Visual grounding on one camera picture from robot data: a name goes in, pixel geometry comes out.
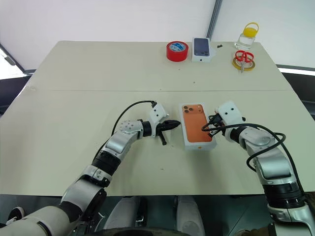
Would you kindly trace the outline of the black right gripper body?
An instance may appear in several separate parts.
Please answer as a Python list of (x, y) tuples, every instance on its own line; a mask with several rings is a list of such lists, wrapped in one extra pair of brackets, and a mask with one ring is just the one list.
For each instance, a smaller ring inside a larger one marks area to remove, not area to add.
[[(215, 128), (215, 127), (222, 127), (224, 126), (224, 123), (222, 122), (222, 118), (219, 114), (216, 114), (217, 117), (213, 120), (213, 121), (210, 121), (210, 125), (209, 125), (209, 128)], [(219, 130), (219, 133), (222, 132), (222, 135), (224, 136), (225, 135), (225, 130)]]

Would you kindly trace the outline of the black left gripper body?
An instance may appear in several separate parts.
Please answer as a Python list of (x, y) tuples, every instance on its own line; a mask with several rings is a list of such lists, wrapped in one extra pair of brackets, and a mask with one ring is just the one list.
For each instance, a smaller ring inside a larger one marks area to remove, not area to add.
[(159, 123), (156, 127), (156, 136), (162, 137), (163, 131), (167, 131), (170, 129), (170, 121), (164, 121), (163, 123)]

